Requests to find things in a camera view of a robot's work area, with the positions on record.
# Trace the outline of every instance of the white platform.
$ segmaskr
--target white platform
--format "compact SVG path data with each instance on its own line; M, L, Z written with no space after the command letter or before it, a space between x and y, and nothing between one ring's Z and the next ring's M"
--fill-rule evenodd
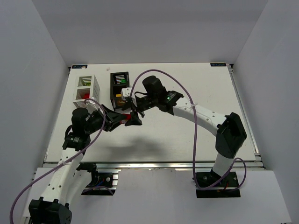
M64 132L71 124L72 103L77 76L95 74L100 85L100 103L112 109L110 101L110 73L128 71L131 85L145 70L160 69L180 81L190 92L194 102L223 114L238 113L244 118L227 67L211 67L210 63L156 63L156 64L94 64L87 69L71 69L64 98L48 147L46 162L60 159ZM151 72L161 79L167 90L186 95L168 77ZM136 91L144 91L141 78ZM157 108L145 112L142 126L121 126L111 133L103 132L87 150L83 161L88 162L163 162L191 161L194 124L183 118L163 113ZM215 137L199 127L197 140L198 161L214 161L217 155ZM255 160L254 148L248 137L238 152L244 160Z
M49 168L39 168L36 178ZM238 171L238 179L244 171ZM35 184L38 199L51 175ZM23 216L29 217L28 203ZM114 196L80 196L71 224L280 224L291 222L273 171L249 171L241 198L196 198L191 171L122 170Z

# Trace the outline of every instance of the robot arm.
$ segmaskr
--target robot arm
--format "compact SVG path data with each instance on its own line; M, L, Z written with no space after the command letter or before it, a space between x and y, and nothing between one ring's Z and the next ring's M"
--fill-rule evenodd
M212 181L221 178L231 166L237 151L247 137L240 117L233 112L230 115L222 115L200 105L192 105L181 93L166 91L155 76L147 77L142 83L147 91L142 98L136 95L131 97L131 88L121 91L123 99L127 101L123 110L129 108L132 110L129 120L127 115L116 113L103 106L106 119L103 130L110 132L124 120L126 120L125 126L142 125L138 114L144 117L144 111L155 106L163 112L194 122L192 107L195 106L198 125L216 137L218 155L210 172ZM90 143L90 134L101 128L103 120L104 115L100 110L92 114L85 108L74 110L72 125L65 133L59 164L85 148ZM96 169L93 164L80 164L83 156L80 154L56 170L41 197L31 201L29 212L33 224L71 223L70 205L81 195L84 188L93 182L93 171Z
M141 125L138 114L144 117L144 111L154 106L163 112L194 122L192 107L195 106L198 125L216 137L215 147L218 154L211 176L213 182L220 179L230 168L236 153L247 138L239 115L233 112L230 115L219 114L200 105L192 105L181 93L167 91L155 76L145 78L142 84L147 92L142 98L136 95L130 97L131 88L121 91L123 99L127 101L123 109L132 109L128 124Z
M104 131L110 132L127 119L125 114L116 113L103 106L105 110ZM100 110L92 114L86 108L75 109L72 113L72 125L65 132L61 163L76 155L90 143L90 134L99 130L104 121ZM38 200L32 200L29 212L33 224L70 224L72 213L70 205L82 191L96 179L96 166L80 162L83 154L53 173L53 176Z

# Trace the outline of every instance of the white wall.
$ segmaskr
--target white wall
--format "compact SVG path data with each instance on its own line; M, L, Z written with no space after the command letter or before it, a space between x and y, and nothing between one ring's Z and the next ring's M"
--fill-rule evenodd
M269 0L235 63L266 168L299 223L299 1Z
M267 0L33 0L67 65L234 63Z
M0 0L0 223L42 164L68 70L31 0ZM17 204L19 223L24 196Z

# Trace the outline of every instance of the black box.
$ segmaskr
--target black box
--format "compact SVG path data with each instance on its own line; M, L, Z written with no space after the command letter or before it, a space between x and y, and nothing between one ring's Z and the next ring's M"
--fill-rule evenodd
M110 74L110 99L114 111L121 109L125 101L121 99L121 90L130 87L129 72L116 72Z

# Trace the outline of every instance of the small box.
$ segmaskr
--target small box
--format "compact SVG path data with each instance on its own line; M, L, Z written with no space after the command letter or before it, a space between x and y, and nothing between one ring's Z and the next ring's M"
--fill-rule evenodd
M110 74L110 99L114 111L121 109L126 101L121 98L122 88L130 87L129 73L116 72Z
M94 110L89 108L87 104L84 103L85 99L93 98L99 101L100 96L100 86L95 75L79 76L76 80L76 86L74 91L73 103L79 108L87 108L90 113Z

